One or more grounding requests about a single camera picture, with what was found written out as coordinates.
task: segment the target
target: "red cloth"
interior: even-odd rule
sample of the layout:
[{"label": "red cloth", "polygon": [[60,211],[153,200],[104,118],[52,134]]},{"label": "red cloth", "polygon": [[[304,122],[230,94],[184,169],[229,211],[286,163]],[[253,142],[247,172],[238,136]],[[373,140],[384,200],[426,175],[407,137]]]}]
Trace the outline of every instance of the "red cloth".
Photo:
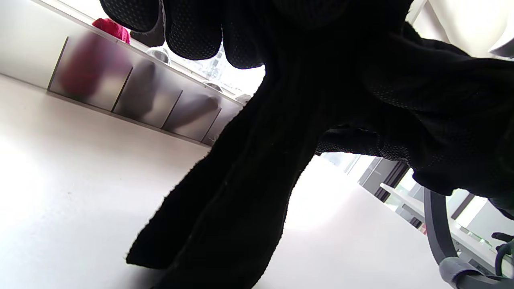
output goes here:
[{"label": "red cloth", "polygon": [[93,22],[92,25],[130,44],[129,32],[125,29],[125,27],[119,25],[111,19],[98,18]]},{"label": "red cloth", "polygon": [[[129,32],[110,19],[97,19],[93,26],[112,36],[130,42]],[[72,56],[58,75],[67,96],[83,99],[93,95],[104,73],[110,68],[124,73],[130,69],[126,55],[115,43],[102,36],[89,33],[72,52]]]}]

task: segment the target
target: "white wall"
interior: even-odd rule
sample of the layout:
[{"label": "white wall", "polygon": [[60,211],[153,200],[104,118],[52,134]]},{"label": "white wall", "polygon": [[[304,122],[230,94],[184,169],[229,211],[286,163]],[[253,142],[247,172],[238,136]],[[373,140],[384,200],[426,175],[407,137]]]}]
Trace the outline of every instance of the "white wall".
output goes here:
[{"label": "white wall", "polygon": [[412,26],[423,38],[449,42],[445,30],[437,19],[430,2],[425,3]]},{"label": "white wall", "polygon": [[375,156],[359,155],[359,158],[348,172],[348,177],[355,181],[355,183],[358,182],[364,172],[366,172],[366,170],[370,167],[374,159]]},{"label": "white wall", "polygon": [[61,1],[80,12],[88,15],[93,19],[108,18],[107,14],[103,11],[102,5],[99,0],[58,0]]},{"label": "white wall", "polygon": [[469,222],[467,228],[496,247],[504,244],[491,238],[494,232],[514,234],[514,221],[504,217],[490,202],[484,202],[483,207]]},{"label": "white wall", "polygon": [[446,197],[446,211],[448,217],[451,217],[459,208],[462,202],[469,195],[469,192],[463,189],[453,190],[451,196]]},{"label": "white wall", "polygon": [[500,38],[512,0],[429,0],[450,42],[475,57],[490,57]]},{"label": "white wall", "polygon": [[457,223],[467,228],[487,202],[487,198],[475,196],[457,217]]}]

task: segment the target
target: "black glove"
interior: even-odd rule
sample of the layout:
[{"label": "black glove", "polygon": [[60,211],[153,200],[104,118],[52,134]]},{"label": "black glove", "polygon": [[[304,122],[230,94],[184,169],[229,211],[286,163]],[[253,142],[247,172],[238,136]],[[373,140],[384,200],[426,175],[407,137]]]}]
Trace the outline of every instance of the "black glove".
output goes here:
[{"label": "black glove", "polygon": [[[508,243],[508,242],[512,242],[514,240],[514,236],[512,235],[507,235],[505,233],[499,233],[499,232],[496,232],[496,233],[493,233],[491,235],[491,237],[493,237],[494,239],[496,240],[500,240],[500,241],[503,241],[505,243]],[[505,244],[503,245],[500,245],[500,246],[496,246],[496,250],[499,251],[501,246],[504,246]]]},{"label": "black glove", "polygon": [[214,57],[222,43],[227,60],[236,68],[246,69],[263,64],[255,45],[243,28],[236,25],[234,5],[230,1],[100,0],[105,13],[132,31],[152,35],[152,43],[162,31],[162,39],[177,55],[190,60]]},{"label": "black glove", "polygon": [[363,59],[362,82],[381,109],[339,135],[328,131],[318,151],[404,161],[422,186],[446,195],[467,189],[512,218],[514,63],[472,58],[408,24],[367,54],[375,57]]}]

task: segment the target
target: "white table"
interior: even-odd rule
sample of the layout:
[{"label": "white table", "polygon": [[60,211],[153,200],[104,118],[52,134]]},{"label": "white table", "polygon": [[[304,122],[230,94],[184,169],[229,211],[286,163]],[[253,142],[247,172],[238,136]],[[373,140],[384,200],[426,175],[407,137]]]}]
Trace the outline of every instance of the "white table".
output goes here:
[{"label": "white table", "polygon": [[[148,289],[124,257],[207,149],[0,76],[0,288]],[[425,236],[315,158],[256,289],[450,289]]]},{"label": "white table", "polygon": [[[411,196],[400,193],[386,184],[380,184],[380,186],[394,197],[400,199],[403,202],[403,209],[411,213],[418,220],[425,222],[425,205],[422,202]],[[479,241],[463,232],[460,229],[461,225],[459,225],[454,219],[448,218],[448,225],[450,227],[450,233],[455,247],[462,250],[462,252],[474,259],[480,265],[494,273],[496,253],[489,250],[487,245],[482,245]],[[512,276],[514,267],[509,264],[509,262],[504,261],[502,264],[502,270],[503,274],[506,276]]]}]

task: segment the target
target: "frosted glass panel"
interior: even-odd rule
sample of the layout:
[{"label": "frosted glass panel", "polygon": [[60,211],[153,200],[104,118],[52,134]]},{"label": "frosted glass panel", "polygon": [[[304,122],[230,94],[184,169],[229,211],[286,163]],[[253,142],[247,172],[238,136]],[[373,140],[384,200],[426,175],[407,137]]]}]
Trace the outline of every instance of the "frosted glass panel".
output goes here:
[{"label": "frosted glass panel", "polygon": [[138,57],[132,54],[90,31],[72,35],[48,90],[110,111]]},{"label": "frosted glass panel", "polygon": [[191,85],[178,99],[163,129],[201,141],[222,110],[220,97],[201,85]]},{"label": "frosted glass panel", "polygon": [[98,0],[59,0],[93,19],[108,18]]},{"label": "frosted glass panel", "polygon": [[203,143],[210,146],[214,144],[229,121],[243,109],[240,103],[227,98],[218,97],[218,102],[223,109],[219,112],[218,117],[212,123],[211,128],[202,140]]}]

